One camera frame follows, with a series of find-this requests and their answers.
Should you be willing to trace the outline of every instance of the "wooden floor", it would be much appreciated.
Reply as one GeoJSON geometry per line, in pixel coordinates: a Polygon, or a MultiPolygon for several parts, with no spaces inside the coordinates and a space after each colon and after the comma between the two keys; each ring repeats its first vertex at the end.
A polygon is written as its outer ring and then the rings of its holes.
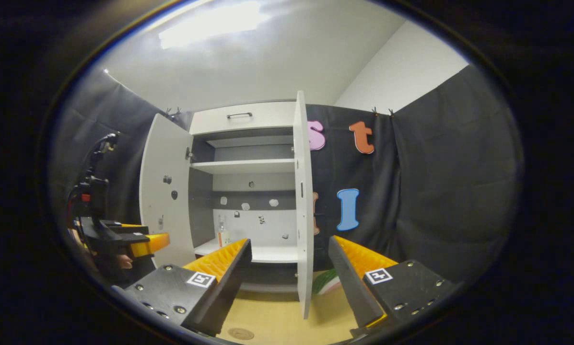
{"type": "Polygon", "coordinates": [[[296,295],[241,291],[217,338],[246,345],[328,345],[351,339],[352,328],[357,323],[342,287],[325,295],[313,294],[306,320],[296,295]],[[254,337],[236,339],[228,334],[230,328],[244,328],[254,337]]]}

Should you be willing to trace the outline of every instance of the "cabinet shelf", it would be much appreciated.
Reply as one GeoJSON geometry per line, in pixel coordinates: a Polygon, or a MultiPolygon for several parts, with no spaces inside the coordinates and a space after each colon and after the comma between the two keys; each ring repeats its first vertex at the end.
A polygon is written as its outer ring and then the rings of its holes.
{"type": "MultiPolygon", "coordinates": [[[[216,238],[195,247],[197,255],[208,255],[219,249],[216,238]]],[[[293,264],[297,262],[297,247],[279,247],[271,245],[252,245],[252,262],[261,264],[293,264]]]]}
{"type": "Polygon", "coordinates": [[[295,159],[210,161],[193,163],[191,168],[213,175],[292,173],[295,171],[295,159]]]}

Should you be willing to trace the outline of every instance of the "cabinet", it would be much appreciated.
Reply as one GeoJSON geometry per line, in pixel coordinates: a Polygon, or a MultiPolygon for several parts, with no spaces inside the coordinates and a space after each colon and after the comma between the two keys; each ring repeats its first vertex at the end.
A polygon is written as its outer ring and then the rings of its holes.
{"type": "Polygon", "coordinates": [[[140,215],[151,233],[170,234],[171,244],[155,254],[157,265],[185,265],[219,249],[224,216],[233,241],[250,238],[254,264],[296,265],[294,290],[307,318],[312,197],[304,92],[295,102],[195,112],[189,132],[155,116],[142,157],[140,215]]]}

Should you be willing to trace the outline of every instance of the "open cabinet door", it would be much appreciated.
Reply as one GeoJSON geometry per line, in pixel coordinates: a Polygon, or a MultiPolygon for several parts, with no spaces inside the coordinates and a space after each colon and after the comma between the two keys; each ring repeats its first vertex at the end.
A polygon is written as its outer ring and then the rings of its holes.
{"type": "Polygon", "coordinates": [[[188,221],[187,149],[193,136],[157,114],[146,138],[140,170],[140,218],[149,233],[169,233],[170,245],[155,253],[155,264],[184,266],[195,260],[188,221]]]}
{"type": "Polygon", "coordinates": [[[313,293],[313,170],[308,141],[308,117],[304,92],[297,92],[293,121],[295,158],[295,208],[297,224],[297,293],[304,319],[308,318],[313,293]]]}

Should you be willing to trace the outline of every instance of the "ceiling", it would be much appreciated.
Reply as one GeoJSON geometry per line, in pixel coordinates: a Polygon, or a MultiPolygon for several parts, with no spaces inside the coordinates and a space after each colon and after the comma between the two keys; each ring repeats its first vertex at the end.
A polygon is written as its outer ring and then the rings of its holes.
{"type": "Polygon", "coordinates": [[[183,111],[295,98],[333,105],[405,22],[364,0],[258,0],[271,18],[254,31],[162,49],[158,33],[224,6],[214,0],[112,48],[97,68],[160,109],[183,111]]]}

